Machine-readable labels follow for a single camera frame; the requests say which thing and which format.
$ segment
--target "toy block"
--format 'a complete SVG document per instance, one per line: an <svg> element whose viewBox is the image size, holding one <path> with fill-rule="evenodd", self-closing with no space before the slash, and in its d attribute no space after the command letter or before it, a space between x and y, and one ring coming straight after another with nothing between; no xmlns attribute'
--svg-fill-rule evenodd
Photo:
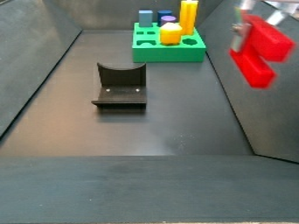
<svg viewBox="0 0 299 224"><path fill-rule="evenodd" d="M162 18L165 16L171 16L174 14L174 12L171 10L159 10L158 11L158 20L157 20L157 24L161 27L162 26Z"/></svg>
<svg viewBox="0 0 299 224"><path fill-rule="evenodd" d="M151 27L154 22L154 12L151 10L139 11L139 26Z"/></svg>
<svg viewBox="0 0 299 224"><path fill-rule="evenodd" d="M202 62L206 48L197 29L193 35L182 36L179 45L163 45L158 24L141 27L139 23L135 23L134 62Z"/></svg>
<svg viewBox="0 0 299 224"><path fill-rule="evenodd" d="M175 22L177 22L177 17L174 16L162 17L162 26L166 25L167 23L175 23Z"/></svg>

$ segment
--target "black holder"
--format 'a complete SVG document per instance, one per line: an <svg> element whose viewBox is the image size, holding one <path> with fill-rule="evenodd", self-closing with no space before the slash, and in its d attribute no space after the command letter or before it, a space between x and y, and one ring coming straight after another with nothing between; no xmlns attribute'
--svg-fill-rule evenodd
<svg viewBox="0 0 299 224"><path fill-rule="evenodd" d="M98 72L102 83L99 97L93 103L103 108L143 109L146 97L146 64L131 69L115 69L98 63Z"/></svg>

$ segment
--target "yellow block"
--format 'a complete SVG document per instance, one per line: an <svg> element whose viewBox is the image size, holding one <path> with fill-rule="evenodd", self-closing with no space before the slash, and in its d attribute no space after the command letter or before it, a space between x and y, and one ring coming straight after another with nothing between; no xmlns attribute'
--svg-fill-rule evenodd
<svg viewBox="0 0 299 224"><path fill-rule="evenodd" d="M161 41L162 44L179 45L182 41L183 28L174 23L166 23L161 28Z"/></svg>
<svg viewBox="0 0 299 224"><path fill-rule="evenodd" d="M193 35L199 1L183 0L181 10L182 35Z"/></svg>

